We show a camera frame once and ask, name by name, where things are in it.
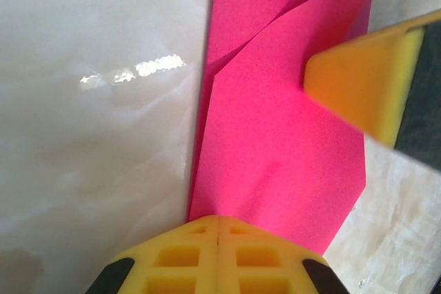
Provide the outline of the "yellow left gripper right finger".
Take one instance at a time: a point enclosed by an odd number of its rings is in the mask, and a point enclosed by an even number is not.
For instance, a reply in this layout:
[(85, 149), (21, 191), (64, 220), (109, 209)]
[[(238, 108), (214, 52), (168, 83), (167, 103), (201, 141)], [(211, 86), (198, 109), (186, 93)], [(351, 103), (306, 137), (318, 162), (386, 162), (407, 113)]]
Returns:
[(234, 218), (218, 225), (217, 294), (349, 294), (321, 255)]

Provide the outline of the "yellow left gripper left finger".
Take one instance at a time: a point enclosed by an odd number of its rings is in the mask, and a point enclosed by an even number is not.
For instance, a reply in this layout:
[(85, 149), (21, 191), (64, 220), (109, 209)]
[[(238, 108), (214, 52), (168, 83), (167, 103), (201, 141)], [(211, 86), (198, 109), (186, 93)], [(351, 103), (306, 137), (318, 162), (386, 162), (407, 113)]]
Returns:
[(119, 253), (85, 294), (214, 294), (218, 218), (205, 216)]

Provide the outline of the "pink square paper sheet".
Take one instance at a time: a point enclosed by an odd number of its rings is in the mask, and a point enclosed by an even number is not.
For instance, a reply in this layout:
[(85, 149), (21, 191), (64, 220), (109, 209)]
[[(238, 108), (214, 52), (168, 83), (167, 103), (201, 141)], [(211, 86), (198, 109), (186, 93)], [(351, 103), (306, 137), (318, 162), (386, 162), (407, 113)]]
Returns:
[(243, 220), (324, 253), (365, 187), (361, 133), (302, 90), (307, 59), (364, 34), (371, 0), (214, 0), (188, 218)]

